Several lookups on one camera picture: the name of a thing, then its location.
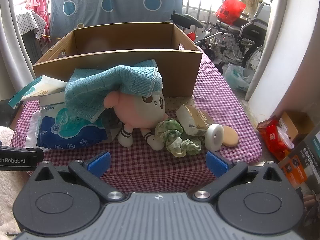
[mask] green cloth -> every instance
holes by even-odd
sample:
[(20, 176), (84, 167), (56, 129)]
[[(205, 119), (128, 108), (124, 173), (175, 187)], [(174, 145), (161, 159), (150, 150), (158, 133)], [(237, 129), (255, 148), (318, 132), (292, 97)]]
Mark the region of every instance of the green cloth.
[(184, 157), (187, 153), (196, 155), (201, 151), (200, 138), (187, 135), (181, 125), (172, 118), (156, 126), (155, 136), (165, 143), (167, 150), (175, 157)]

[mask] blue gripper pad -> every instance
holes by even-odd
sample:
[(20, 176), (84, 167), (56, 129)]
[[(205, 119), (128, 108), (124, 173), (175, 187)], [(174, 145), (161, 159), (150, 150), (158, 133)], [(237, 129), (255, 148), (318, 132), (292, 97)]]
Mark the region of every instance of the blue gripper pad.
[(111, 164), (111, 155), (109, 152), (102, 152), (92, 159), (86, 161), (83, 166), (93, 175), (100, 178), (105, 173)]
[(216, 152), (207, 152), (205, 161), (208, 169), (217, 178), (225, 174), (232, 168), (232, 162), (227, 160), (225, 157), (217, 154)]

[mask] white roll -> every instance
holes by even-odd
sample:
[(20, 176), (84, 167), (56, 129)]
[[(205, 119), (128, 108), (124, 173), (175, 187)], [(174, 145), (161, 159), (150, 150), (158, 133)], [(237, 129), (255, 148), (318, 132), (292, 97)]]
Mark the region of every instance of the white roll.
[(220, 124), (212, 124), (207, 129), (204, 138), (204, 145), (207, 150), (216, 152), (222, 146), (224, 130)]

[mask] blue towel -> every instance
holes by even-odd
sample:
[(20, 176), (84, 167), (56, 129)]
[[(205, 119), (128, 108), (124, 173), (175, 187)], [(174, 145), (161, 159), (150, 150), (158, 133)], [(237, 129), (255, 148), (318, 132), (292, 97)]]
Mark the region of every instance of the blue towel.
[(65, 90), (68, 110), (95, 122), (104, 111), (103, 100), (114, 90), (125, 94), (149, 97), (153, 91), (162, 92), (162, 77), (154, 59), (130, 66), (116, 66), (108, 70), (75, 69)]

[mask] plastic bag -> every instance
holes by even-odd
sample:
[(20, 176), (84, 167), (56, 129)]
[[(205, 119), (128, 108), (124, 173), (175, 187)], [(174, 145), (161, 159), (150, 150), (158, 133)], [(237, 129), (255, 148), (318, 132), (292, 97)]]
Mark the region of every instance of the plastic bag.
[(34, 112), (31, 115), (30, 126), (26, 136), (25, 148), (42, 148), (43, 151), (47, 151), (47, 148), (37, 146), (37, 140), (39, 135), (41, 122), (41, 109)]
[(71, 114), (64, 103), (41, 109), (37, 146), (48, 149), (77, 149), (106, 139), (101, 117), (91, 123)]
[(279, 137), (281, 139), (281, 141), (283, 141), (283, 143), (289, 148), (289, 149), (293, 149), (294, 145), (293, 143), (290, 141), (289, 136), (285, 133), (284, 130), (282, 130), (279, 126), (277, 126), (277, 130), (278, 130), (278, 134)]
[(245, 4), (239, 0), (224, 0), (216, 12), (217, 18), (227, 24), (233, 24), (245, 9)]
[(228, 64), (228, 68), (224, 73), (224, 79), (231, 89), (241, 89), (247, 91), (254, 76), (254, 71), (241, 66)]
[(257, 130), (261, 134), (268, 150), (278, 159), (278, 161), (281, 161), (285, 157), (285, 150), (288, 150), (288, 147), (279, 136), (277, 125), (278, 120), (276, 117), (272, 117), (258, 123)]

